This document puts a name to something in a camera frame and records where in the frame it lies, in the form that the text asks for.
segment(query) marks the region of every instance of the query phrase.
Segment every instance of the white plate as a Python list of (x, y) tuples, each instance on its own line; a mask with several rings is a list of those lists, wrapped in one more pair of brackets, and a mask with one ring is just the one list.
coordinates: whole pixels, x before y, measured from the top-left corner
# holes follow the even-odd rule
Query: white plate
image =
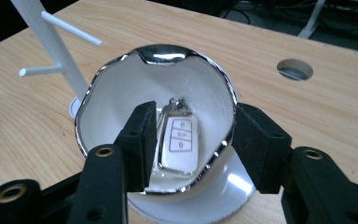
[(233, 147), (193, 189), (171, 195), (129, 193), (129, 205), (157, 223), (212, 223), (240, 209), (255, 191)]

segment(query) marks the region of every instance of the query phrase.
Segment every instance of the desk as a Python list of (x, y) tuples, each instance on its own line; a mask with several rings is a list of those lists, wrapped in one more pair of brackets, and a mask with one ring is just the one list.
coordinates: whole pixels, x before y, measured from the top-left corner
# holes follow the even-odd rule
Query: desk
[[(242, 102), (292, 135), (293, 147), (325, 151), (358, 183), (358, 51), (144, 1), (81, 0), (55, 15), (103, 41), (95, 47), (60, 31), (88, 82), (103, 64), (140, 46), (203, 52), (226, 70)], [(279, 75), (278, 62), (288, 58), (309, 63), (313, 77)], [(18, 76), (22, 67), (49, 64), (29, 29), (0, 43), (0, 185), (31, 178), (44, 189), (82, 169), (69, 86), (59, 75)], [(280, 198), (256, 193), (222, 223), (284, 223)], [(131, 209), (130, 223), (151, 222)]]

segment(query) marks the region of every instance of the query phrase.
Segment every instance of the dark floor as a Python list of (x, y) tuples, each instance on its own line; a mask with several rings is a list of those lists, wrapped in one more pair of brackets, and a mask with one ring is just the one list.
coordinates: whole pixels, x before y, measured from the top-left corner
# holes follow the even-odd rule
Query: dark floor
[[(42, 0), (50, 13), (77, 0)], [(162, 4), (196, 10), (227, 20), (250, 23), (269, 30), (298, 35), (307, 24), (316, 0), (154, 0)], [(275, 7), (261, 3), (275, 2)], [(358, 3), (353, 0), (327, 0), (319, 26), (310, 39), (358, 50)], [(10, 1), (0, 0), (0, 41), (26, 28)]]

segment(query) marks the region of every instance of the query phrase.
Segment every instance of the white stand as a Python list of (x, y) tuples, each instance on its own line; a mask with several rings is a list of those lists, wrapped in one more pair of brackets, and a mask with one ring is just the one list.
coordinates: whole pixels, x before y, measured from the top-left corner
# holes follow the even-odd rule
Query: white stand
[(324, 2), (325, 0), (318, 0), (315, 5), (315, 8), (312, 11), (312, 14), (310, 15), (310, 19), (308, 20), (307, 25), (298, 35), (299, 37), (309, 39), (310, 36), (313, 34), (316, 27), (318, 27), (317, 20), (319, 18), (319, 14), (321, 14), (322, 8), (324, 7)]
[(66, 82), (76, 95), (76, 98), (69, 106), (70, 115), (74, 118), (89, 85), (80, 73), (72, 55), (69, 53), (54, 25), (86, 39), (94, 45), (101, 45), (101, 40), (48, 14), (38, 0), (11, 0), (11, 2), (39, 39), (51, 60), (55, 63), (55, 65), (52, 66), (22, 68), (20, 70), (20, 76), (28, 77), (62, 73)]

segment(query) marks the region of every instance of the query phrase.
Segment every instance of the wooden table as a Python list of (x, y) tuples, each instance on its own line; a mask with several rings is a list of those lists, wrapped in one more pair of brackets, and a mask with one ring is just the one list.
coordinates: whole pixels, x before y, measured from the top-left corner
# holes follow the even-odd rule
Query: wooden table
[[(95, 47), (60, 31), (88, 82), (103, 64), (144, 45), (203, 52), (230, 75), (242, 102), (292, 135), (293, 147), (325, 151), (358, 183), (358, 51), (144, 1), (81, 0), (56, 16), (103, 41)], [(282, 77), (277, 64), (288, 58), (310, 64), (313, 77)], [(30, 30), (0, 43), (0, 185), (31, 178), (44, 189), (82, 169), (69, 86), (60, 75), (18, 76), (40, 65), (51, 61)], [(283, 223), (280, 198), (256, 193), (222, 223)], [(147, 222), (130, 210), (130, 223)]]

